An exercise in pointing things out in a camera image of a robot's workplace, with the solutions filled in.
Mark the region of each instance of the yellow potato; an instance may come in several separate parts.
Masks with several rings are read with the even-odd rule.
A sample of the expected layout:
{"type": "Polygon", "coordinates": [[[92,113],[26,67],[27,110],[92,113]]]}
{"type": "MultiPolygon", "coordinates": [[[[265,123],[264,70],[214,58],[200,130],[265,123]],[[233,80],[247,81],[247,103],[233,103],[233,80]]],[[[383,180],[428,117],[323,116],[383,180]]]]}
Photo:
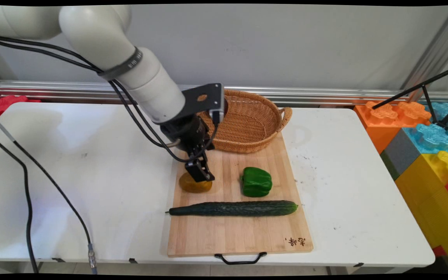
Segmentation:
{"type": "Polygon", "coordinates": [[[181,188],[189,193],[204,193],[212,188],[212,181],[195,182],[191,175],[186,172],[179,178],[181,188]]]}

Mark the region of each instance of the wicker basket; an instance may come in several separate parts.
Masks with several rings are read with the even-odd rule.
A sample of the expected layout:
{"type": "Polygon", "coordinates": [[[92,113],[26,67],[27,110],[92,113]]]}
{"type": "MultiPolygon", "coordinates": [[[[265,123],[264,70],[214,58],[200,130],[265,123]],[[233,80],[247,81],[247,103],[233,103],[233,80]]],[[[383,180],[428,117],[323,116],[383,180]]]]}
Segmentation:
{"type": "MultiPolygon", "coordinates": [[[[279,110],[269,99],[258,94],[234,90],[224,90],[224,94],[228,109],[213,139],[216,149],[245,153],[259,151],[269,145],[291,119],[291,108],[279,110]]],[[[214,125],[208,113],[198,115],[212,135],[214,125]]]]}

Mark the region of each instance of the basket handle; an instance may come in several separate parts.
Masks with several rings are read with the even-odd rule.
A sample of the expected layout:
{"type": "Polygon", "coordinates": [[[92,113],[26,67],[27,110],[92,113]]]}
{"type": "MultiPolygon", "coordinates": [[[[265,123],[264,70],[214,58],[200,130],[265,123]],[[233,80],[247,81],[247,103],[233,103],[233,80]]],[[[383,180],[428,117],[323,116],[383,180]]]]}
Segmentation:
{"type": "Polygon", "coordinates": [[[288,122],[291,119],[291,116],[293,115],[293,110],[290,107],[284,107],[279,110],[279,113],[280,114],[285,113],[285,115],[283,116],[283,120],[281,121],[281,125],[279,126],[277,132],[283,130],[283,128],[288,124],[288,122]]]}

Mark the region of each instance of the cable connector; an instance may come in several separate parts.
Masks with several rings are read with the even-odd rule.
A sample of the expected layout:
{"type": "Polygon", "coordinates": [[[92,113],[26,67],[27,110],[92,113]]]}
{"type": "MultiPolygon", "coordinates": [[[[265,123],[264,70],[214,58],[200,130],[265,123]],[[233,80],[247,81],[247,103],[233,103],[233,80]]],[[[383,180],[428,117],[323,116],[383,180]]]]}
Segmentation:
{"type": "Polygon", "coordinates": [[[95,251],[93,250],[93,245],[89,243],[87,247],[89,248],[89,253],[87,254],[89,256],[89,266],[91,266],[93,274],[98,274],[98,271],[96,269],[96,257],[95,251]]]}

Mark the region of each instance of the green bell pepper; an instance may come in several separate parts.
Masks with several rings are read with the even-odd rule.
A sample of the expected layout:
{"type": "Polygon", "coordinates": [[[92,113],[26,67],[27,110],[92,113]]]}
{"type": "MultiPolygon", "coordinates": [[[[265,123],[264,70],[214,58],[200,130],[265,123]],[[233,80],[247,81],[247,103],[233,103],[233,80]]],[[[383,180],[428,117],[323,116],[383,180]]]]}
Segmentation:
{"type": "Polygon", "coordinates": [[[246,167],[243,170],[243,194],[249,197],[260,197],[269,194],[272,188],[271,174],[257,167],[246,167]]]}

